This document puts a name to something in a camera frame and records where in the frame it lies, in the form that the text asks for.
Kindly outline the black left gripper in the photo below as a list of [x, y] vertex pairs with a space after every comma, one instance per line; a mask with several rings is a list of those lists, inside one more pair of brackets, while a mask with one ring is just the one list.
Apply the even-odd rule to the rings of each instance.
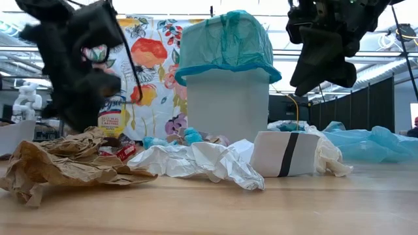
[[102, 70], [85, 74], [71, 56], [68, 22], [85, 8], [74, 0], [15, 0], [21, 10], [39, 21], [27, 24], [20, 38], [37, 45], [44, 66], [43, 75], [52, 81], [50, 118], [62, 119], [79, 133], [98, 125], [100, 109], [108, 98], [120, 92], [120, 78]]

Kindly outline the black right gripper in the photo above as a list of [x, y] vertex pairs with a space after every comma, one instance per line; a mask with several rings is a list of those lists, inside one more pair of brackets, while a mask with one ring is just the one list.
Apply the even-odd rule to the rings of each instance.
[[357, 79], [354, 64], [345, 60], [360, 49], [367, 32], [392, 0], [315, 0], [315, 29], [301, 27], [302, 51], [291, 77], [295, 95], [303, 96], [322, 82], [352, 87]]

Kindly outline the brown paper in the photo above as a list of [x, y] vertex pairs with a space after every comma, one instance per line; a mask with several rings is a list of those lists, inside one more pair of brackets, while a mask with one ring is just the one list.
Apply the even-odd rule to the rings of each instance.
[[153, 181], [157, 174], [144, 167], [130, 167], [116, 156], [98, 152], [81, 158], [51, 154], [34, 142], [21, 142], [12, 154], [0, 188], [19, 203], [37, 208], [45, 185], [91, 187], [96, 185], [134, 185]]
[[91, 162], [98, 158], [99, 148], [106, 143], [105, 134], [98, 127], [88, 127], [83, 133], [55, 140], [39, 142], [48, 153], [74, 161]]

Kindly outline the white paper sheet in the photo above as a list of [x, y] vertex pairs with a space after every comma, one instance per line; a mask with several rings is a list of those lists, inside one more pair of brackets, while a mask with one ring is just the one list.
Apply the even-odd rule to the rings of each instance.
[[13, 153], [18, 144], [24, 140], [32, 141], [35, 125], [35, 121], [25, 120], [0, 127], [0, 156]]

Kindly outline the teal trash bag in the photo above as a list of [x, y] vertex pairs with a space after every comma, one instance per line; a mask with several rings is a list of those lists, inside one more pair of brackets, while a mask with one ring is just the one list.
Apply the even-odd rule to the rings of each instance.
[[263, 69], [271, 84], [281, 80], [274, 68], [268, 33], [244, 10], [234, 10], [183, 29], [180, 62], [175, 80], [186, 86], [186, 77], [210, 69], [242, 72]]

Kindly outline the light blue trash bag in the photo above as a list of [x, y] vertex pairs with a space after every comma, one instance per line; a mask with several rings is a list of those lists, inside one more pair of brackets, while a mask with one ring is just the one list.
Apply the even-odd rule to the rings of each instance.
[[322, 133], [348, 161], [401, 163], [418, 161], [418, 138], [394, 134], [385, 127], [371, 130], [347, 130], [343, 123], [332, 121]]

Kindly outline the white tissue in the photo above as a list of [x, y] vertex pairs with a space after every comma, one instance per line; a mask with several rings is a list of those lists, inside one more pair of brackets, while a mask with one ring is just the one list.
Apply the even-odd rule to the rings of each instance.
[[218, 183], [233, 181], [246, 190], [264, 190], [265, 180], [249, 163], [254, 144], [242, 139], [228, 147], [209, 142], [191, 146], [152, 146], [127, 162], [148, 172], [172, 178], [207, 176]]

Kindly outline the white plastic trash bin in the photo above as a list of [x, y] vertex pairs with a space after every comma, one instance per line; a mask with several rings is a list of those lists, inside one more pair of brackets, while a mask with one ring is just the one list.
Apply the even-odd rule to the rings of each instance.
[[269, 77], [263, 69], [210, 69], [186, 76], [188, 125], [230, 142], [254, 141], [267, 130]]

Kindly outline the black monitor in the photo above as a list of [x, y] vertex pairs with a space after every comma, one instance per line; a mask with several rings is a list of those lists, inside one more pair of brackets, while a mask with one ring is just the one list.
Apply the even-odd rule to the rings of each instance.
[[297, 107], [298, 119], [308, 121], [310, 115], [307, 97], [269, 95], [268, 123], [283, 120], [296, 121]]

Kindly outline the red candy wrapper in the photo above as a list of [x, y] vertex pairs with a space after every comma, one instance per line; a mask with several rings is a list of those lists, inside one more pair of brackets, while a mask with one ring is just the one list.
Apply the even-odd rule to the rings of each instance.
[[137, 149], [135, 145], [124, 146], [121, 148], [111, 147], [111, 146], [102, 146], [99, 148], [99, 153], [101, 156], [111, 156], [114, 155], [120, 159], [123, 163], [126, 163], [129, 159], [135, 156]]

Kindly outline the floral print cloth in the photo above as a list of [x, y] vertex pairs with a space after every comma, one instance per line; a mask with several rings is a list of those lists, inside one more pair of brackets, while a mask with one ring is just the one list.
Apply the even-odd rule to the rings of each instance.
[[187, 89], [174, 78], [184, 28], [198, 19], [128, 15], [118, 21], [128, 45], [86, 49], [94, 67], [121, 80], [126, 98], [123, 134], [131, 140], [166, 138], [187, 127]]

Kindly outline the black slanted pole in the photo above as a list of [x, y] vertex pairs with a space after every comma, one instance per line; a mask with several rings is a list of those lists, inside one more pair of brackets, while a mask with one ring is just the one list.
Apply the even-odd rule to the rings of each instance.
[[404, 44], [403, 35], [402, 35], [401, 30], [400, 30], [400, 24], [398, 23], [398, 18], [396, 16], [396, 12], [395, 12], [395, 9], [394, 9], [393, 6], [391, 6], [391, 10], [392, 10], [394, 20], [395, 20], [395, 24], [396, 24], [396, 31], [398, 32], [398, 35], [400, 37], [400, 42], [401, 42], [401, 45], [402, 45], [402, 55], [405, 57], [408, 72], [409, 72], [409, 76], [410, 76], [410, 80], [411, 80], [411, 83], [412, 83], [412, 87], [413, 87], [415, 97], [416, 97], [417, 102], [418, 102], [418, 88], [416, 86], [415, 78], [413, 76], [413, 72], [412, 72], [412, 69], [411, 69], [411, 64], [410, 64], [410, 60], [409, 60], [409, 57], [408, 57], [408, 52], [406, 50], [406, 46]]

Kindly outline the white paper black stripe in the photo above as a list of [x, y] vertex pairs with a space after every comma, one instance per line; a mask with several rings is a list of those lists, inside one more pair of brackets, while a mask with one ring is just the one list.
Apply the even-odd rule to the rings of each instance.
[[264, 178], [282, 178], [315, 171], [319, 137], [290, 132], [259, 132], [250, 165]]

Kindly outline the person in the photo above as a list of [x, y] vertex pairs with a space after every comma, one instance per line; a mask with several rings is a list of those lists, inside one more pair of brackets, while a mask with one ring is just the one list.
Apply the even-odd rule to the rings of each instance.
[[407, 132], [407, 136], [408, 137], [414, 137], [414, 138], [418, 138], [418, 117], [415, 118], [414, 121], [414, 128], [410, 129]]

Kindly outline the black partition wall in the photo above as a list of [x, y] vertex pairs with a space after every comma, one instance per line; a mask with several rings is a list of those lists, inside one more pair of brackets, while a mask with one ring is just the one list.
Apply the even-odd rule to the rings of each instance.
[[311, 125], [322, 131], [332, 121], [343, 123], [347, 130], [381, 126], [394, 132], [394, 78], [310, 107]]

